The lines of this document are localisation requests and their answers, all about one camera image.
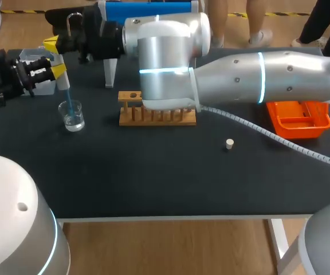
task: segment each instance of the black pants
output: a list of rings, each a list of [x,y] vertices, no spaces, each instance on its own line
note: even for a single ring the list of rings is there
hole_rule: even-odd
[[[306,22],[300,36],[300,41],[308,44],[319,39],[330,24],[330,0],[318,0]],[[323,55],[330,56],[330,38],[323,50]]]

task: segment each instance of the white sneaker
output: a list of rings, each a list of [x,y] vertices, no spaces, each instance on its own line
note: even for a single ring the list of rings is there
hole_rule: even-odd
[[[314,40],[313,42],[310,42],[309,44],[303,44],[303,43],[297,42],[297,38],[296,38],[291,42],[291,47],[295,47],[295,48],[318,47],[321,50],[323,50],[325,45],[327,44],[327,41],[328,41],[327,37],[322,36],[318,40]]]
[[[224,39],[224,37],[217,38],[217,37],[212,36],[211,37],[211,47],[212,48],[223,48],[223,39]]]
[[[248,43],[248,48],[261,48],[268,47],[272,43],[273,33],[271,30],[260,30],[262,39],[258,43]]]

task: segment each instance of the yellow tape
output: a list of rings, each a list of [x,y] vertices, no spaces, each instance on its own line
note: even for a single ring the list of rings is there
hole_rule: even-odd
[[[1,10],[1,13],[15,13],[13,10]]]
[[[24,13],[37,13],[35,10],[23,10]]]
[[[8,14],[43,14],[45,13],[45,10],[1,10],[1,13],[8,13]],[[276,17],[276,16],[309,16],[310,13],[266,13],[265,14],[268,17]],[[248,16],[246,13],[229,13],[229,17],[242,17],[247,18]]]

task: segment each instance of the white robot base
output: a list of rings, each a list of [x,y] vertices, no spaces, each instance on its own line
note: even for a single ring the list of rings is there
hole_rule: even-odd
[[[66,275],[68,242],[31,176],[0,156],[0,275]]]

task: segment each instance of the small cylinder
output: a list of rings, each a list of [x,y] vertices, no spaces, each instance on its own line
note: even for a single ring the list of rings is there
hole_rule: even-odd
[[[227,139],[226,141],[226,149],[230,150],[234,145],[234,141],[232,139]]]

